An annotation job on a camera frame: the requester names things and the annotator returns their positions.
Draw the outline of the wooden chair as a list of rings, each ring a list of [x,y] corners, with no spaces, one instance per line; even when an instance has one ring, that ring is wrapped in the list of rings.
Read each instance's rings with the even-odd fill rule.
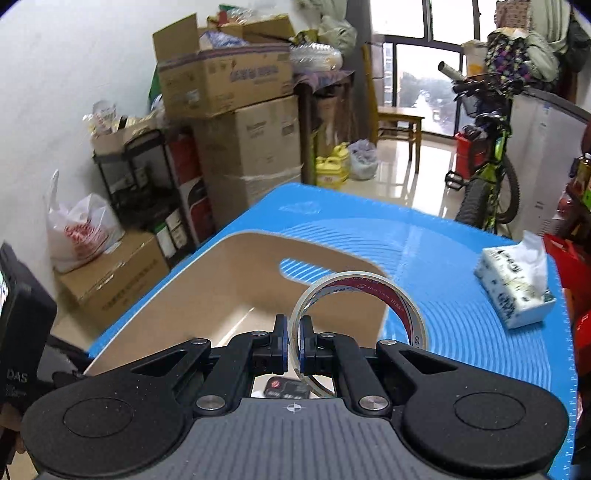
[[[415,161],[415,174],[420,171],[424,116],[415,108],[380,106],[373,76],[372,48],[362,46],[363,72],[369,102],[369,140],[378,145],[380,140],[405,141],[409,146],[409,162]]]

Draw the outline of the white red plastic bag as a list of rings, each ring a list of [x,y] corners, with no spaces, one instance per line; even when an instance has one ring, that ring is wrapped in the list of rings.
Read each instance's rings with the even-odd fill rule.
[[[59,171],[55,170],[47,195],[46,233],[53,269],[68,273],[93,261],[120,241],[124,230],[110,204],[91,193],[73,206],[58,201]]]

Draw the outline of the green black bicycle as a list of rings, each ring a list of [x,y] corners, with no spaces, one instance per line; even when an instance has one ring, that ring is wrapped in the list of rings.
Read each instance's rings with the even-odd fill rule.
[[[513,100],[523,92],[524,82],[503,81],[497,73],[465,76],[445,62],[438,70],[452,80],[456,100],[473,120],[456,135],[457,160],[464,168],[445,176],[448,188],[464,192],[455,220],[496,234],[501,225],[515,220],[520,206],[519,181],[507,144]]]

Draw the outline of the tissue pack with white tissue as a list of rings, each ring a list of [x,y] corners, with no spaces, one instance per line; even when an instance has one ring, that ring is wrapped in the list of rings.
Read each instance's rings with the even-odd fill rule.
[[[506,329],[542,322],[556,303],[543,239],[532,232],[516,245],[483,249],[474,274]]]

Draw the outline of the white freezer cabinet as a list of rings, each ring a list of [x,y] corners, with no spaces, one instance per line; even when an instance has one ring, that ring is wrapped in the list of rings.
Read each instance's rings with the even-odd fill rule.
[[[516,171],[520,206],[510,223],[512,238],[550,230],[590,113],[554,94],[527,88],[514,98],[507,155]]]

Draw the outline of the beige plastic storage bin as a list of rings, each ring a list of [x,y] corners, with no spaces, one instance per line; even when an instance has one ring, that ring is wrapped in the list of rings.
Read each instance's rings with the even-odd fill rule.
[[[360,256],[315,243],[259,232],[231,234],[170,273],[122,318],[86,373],[98,375],[194,337],[224,346],[240,333],[273,329],[308,289],[280,272],[284,259],[325,272],[381,268]]]

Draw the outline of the clear tape roll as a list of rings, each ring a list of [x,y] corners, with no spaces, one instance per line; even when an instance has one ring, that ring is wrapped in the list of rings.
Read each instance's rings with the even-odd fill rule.
[[[370,347],[380,339],[390,312],[396,313],[402,322],[410,345],[421,349],[430,346],[426,322],[418,306],[390,279],[363,271],[325,275],[308,286],[287,317],[290,368],[318,398],[334,397],[334,390],[318,381],[315,374],[304,374],[304,334],[300,332],[303,317],[318,317],[325,332],[349,335],[363,347]]]

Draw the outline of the cardboard box on floor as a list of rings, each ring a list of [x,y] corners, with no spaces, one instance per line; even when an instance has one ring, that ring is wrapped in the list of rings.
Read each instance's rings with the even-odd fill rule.
[[[100,334],[169,273],[156,237],[127,231],[96,259],[57,276],[77,305],[77,319]]]

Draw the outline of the red bags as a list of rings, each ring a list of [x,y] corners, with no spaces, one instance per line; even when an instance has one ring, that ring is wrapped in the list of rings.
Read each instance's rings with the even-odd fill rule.
[[[590,350],[590,255],[555,235],[545,234],[543,240],[557,265],[562,288],[570,292],[575,347]]]

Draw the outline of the blue silicone baking mat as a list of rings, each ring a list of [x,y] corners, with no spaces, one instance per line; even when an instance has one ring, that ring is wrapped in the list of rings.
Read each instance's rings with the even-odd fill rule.
[[[575,413],[574,350],[555,265],[548,268],[548,285],[556,296],[550,313],[541,323],[508,330],[474,274],[482,250],[500,245],[499,237],[395,204],[287,184],[170,273],[225,237],[245,232],[307,241],[374,262],[418,306],[432,352],[536,384],[555,394],[569,414]],[[331,274],[290,259],[281,261],[280,272],[308,286]],[[126,313],[91,345],[92,362],[122,328]]]

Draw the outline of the stacked cardboard boxes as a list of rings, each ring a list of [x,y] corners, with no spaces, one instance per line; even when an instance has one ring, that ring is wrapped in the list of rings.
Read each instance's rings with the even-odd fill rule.
[[[193,15],[152,35],[166,117],[192,128],[217,228],[303,168],[290,47],[221,36]]]

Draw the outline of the yellow jugs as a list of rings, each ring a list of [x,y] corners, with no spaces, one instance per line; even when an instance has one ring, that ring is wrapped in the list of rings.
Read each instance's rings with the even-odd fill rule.
[[[329,156],[318,156],[315,160],[315,185],[339,190],[349,178],[350,169],[348,144],[336,145]]]

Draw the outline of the black metal shelf rack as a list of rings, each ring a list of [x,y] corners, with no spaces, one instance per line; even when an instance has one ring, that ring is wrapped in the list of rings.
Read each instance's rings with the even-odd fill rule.
[[[119,152],[94,153],[93,162],[123,227],[154,235],[170,268],[194,252],[195,242],[161,130],[144,130]]]

